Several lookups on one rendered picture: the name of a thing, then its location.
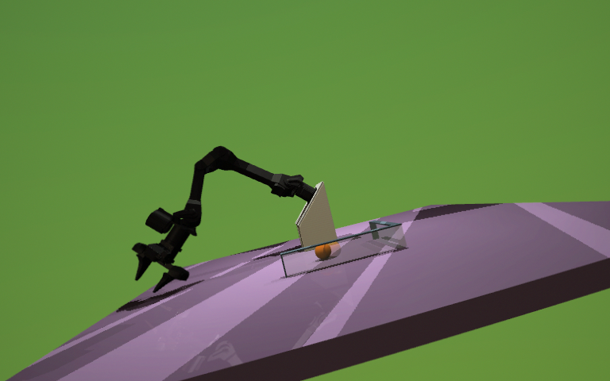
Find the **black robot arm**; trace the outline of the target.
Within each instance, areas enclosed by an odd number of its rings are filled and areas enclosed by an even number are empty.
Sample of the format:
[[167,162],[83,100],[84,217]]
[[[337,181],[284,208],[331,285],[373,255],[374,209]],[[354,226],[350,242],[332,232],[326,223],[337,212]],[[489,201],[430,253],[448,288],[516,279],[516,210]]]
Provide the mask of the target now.
[[[160,234],[168,233],[172,229],[166,237],[181,246],[185,244],[190,234],[196,237],[195,227],[200,224],[202,215],[201,194],[204,175],[217,169],[236,171],[268,185],[272,189],[272,194],[292,198],[296,195],[307,201],[307,204],[317,191],[317,187],[313,188],[304,183],[304,177],[301,175],[273,174],[238,159],[229,149],[218,146],[195,163],[190,197],[184,209],[171,215],[160,207],[149,215],[145,224]],[[159,244],[149,244],[143,255],[153,263],[158,261],[167,263],[172,257],[174,248],[172,246],[167,248],[165,243],[161,241]]]

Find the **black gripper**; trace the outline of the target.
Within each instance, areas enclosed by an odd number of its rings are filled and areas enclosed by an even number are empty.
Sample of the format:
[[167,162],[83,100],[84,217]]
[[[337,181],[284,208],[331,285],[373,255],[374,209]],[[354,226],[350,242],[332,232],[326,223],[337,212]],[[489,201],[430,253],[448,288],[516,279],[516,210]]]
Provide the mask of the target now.
[[[157,292],[160,288],[165,286],[167,283],[171,282],[173,279],[187,281],[187,279],[189,278],[189,275],[190,275],[190,272],[186,271],[182,267],[177,267],[177,266],[172,265],[173,263],[175,263],[174,259],[176,258],[177,254],[179,252],[182,252],[183,249],[181,249],[181,248],[183,246],[176,244],[175,242],[169,240],[167,237],[162,241],[166,242],[165,246],[167,248],[170,248],[172,246],[174,248],[174,250],[173,250],[171,259],[167,263],[161,263],[160,261],[157,262],[161,266],[168,269],[168,272],[163,273],[163,277],[161,278],[159,283],[155,286],[153,293]],[[152,263],[152,261],[150,261],[150,259],[147,256],[143,255],[147,246],[148,245],[146,245],[146,244],[137,243],[131,249],[132,251],[134,251],[136,253],[136,256],[138,258],[138,267],[137,267],[137,273],[136,273],[136,279],[135,279],[137,281],[143,275],[143,273],[145,272],[147,267]]]

